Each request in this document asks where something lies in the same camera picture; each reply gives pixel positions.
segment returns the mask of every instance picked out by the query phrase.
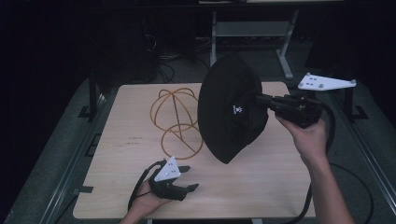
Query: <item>right hand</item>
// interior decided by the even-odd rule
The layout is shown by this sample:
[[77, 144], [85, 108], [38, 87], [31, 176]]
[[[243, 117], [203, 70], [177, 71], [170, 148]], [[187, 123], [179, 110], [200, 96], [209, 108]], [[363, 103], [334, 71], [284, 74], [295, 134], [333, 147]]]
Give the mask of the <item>right hand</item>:
[[316, 161], [327, 160], [326, 122], [323, 119], [305, 129], [281, 117], [276, 116], [276, 119], [291, 133], [294, 145], [306, 165]]

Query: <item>hand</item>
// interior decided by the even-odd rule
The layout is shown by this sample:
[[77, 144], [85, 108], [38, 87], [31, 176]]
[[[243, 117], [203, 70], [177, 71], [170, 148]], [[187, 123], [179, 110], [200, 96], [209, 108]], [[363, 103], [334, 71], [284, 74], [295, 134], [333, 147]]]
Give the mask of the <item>hand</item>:
[[302, 129], [299, 126], [276, 116], [276, 119], [291, 133], [294, 145], [299, 151], [305, 165], [326, 158], [326, 122], [320, 119], [318, 123]]
[[148, 216], [162, 205], [172, 201], [169, 199], [161, 199], [150, 191], [149, 182], [147, 180], [143, 181], [137, 195], [149, 193], [134, 199], [131, 209], [120, 223], [137, 223], [141, 218]]

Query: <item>light wood tabletop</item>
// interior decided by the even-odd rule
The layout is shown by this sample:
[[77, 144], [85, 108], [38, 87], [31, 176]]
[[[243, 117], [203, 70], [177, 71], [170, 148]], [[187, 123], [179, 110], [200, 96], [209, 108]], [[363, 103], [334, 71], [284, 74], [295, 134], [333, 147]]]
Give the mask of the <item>light wood tabletop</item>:
[[[180, 123], [191, 124], [186, 110], [195, 122], [197, 101], [188, 94], [175, 94], [175, 103], [171, 96], [158, 109], [162, 100], [157, 99], [160, 90], [180, 88], [192, 90], [198, 98], [200, 87], [200, 83], [151, 84], [127, 85], [119, 89], [83, 184], [93, 189], [91, 193], [79, 194], [73, 212], [76, 218], [122, 218], [144, 170], [155, 161], [169, 159], [163, 148], [179, 158], [189, 157], [192, 150], [199, 148], [202, 138], [194, 128], [181, 132], [185, 143], [180, 141], [179, 135], [164, 131], [177, 124], [177, 116]], [[289, 93], [281, 82], [265, 82], [262, 88], [263, 93], [274, 96]], [[163, 130], [151, 120], [156, 113], [157, 126]], [[310, 183], [309, 174], [288, 131], [272, 111], [268, 113], [270, 118], [262, 134], [229, 164], [218, 161], [205, 144], [192, 158], [177, 160], [178, 165], [189, 165], [191, 169], [174, 184], [187, 187], [199, 183], [199, 187], [183, 202], [171, 202], [148, 218], [299, 215]], [[311, 205], [307, 216], [314, 215]]]

